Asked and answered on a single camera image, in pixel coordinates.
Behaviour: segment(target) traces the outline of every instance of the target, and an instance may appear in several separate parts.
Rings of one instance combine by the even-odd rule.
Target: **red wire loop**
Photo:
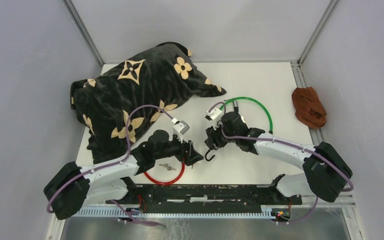
[[[161,186],[169,186],[169,185],[172,185],[174,184],[175,182],[177,182],[183,175],[183,173],[185,172],[185,163],[182,162],[181,163],[181,170],[180,170],[180,173],[179,175],[171,180],[171,181],[158,181],[158,180],[155,180],[153,179],[147,172],[144,172],[143,174],[145,174],[145,176],[151,181],[153,182],[154,184],[157,184],[157,185],[161,185]]]

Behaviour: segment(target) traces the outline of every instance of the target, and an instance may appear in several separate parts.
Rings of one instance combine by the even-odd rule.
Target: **black pillow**
[[[87,149],[93,162],[102,163],[127,151],[125,120],[139,106],[152,104],[170,111],[192,95],[202,98],[226,91],[200,72],[191,62],[186,47],[165,42],[143,51],[94,79],[71,85],[71,108],[89,128]],[[142,108],[132,116],[130,142],[136,142],[158,119],[156,108]]]

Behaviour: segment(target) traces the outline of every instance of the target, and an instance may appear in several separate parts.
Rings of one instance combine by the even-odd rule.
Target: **white wall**
[[[384,239],[384,1],[342,0],[303,64],[322,129],[354,172],[369,239]]]
[[[106,63],[163,42],[193,60],[300,57],[329,0],[73,0]]]
[[[0,240],[44,239],[43,188],[84,130],[70,85],[98,73],[61,0],[0,0]]]

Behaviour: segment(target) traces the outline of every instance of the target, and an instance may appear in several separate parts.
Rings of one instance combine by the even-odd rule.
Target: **keys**
[[[176,168],[172,168],[171,166],[169,166],[168,163],[164,163],[164,164],[160,164],[160,166],[164,167],[167,169],[167,171],[171,171],[171,170],[176,170]]]

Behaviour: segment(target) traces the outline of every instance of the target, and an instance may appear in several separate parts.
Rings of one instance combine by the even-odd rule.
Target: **white table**
[[[297,143],[312,144],[309,128],[295,117],[291,94],[297,87],[291,65],[288,62],[225,62],[196,63],[198,69],[211,81],[226,89],[227,94],[220,97],[200,98],[193,96],[183,106],[170,111],[178,120],[184,120],[190,126],[185,134],[186,140],[192,140],[195,149],[202,155],[208,150],[204,144],[205,129],[210,122],[205,117],[206,111],[216,102],[233,97],[247,96],[260,101],[270,112],[273,120],[273,133]],[[102,73],[116,66],[106,64]],[[248,127],[269,130],[269,121],[265,112],[255,103],[240,100],[239,113],[244,117]],[[162,114],[148,132],[133,145],[146,141],[157,129],[173,134],[173,124]],[[93,164],[92,152],[87,150],[89,129],[84,131],[83,139],[77,156],[77,164]],[[295,166],[268,156],[257,156],[241,151],[236,145],[228,144],[215,153],[211,162],[203,160],[193,166],[186,167],[183,177],[177,184],[270,184],[279,174],[298,174],[302,171]],[[167,171],[159,164],[169,164],[177,170]],[[179,173],[181,163],[175,157],[157,160],[155,167],[148,173],[159,181],[174,179]],[[137,184],[151,184],[143,174],[132,177]]]

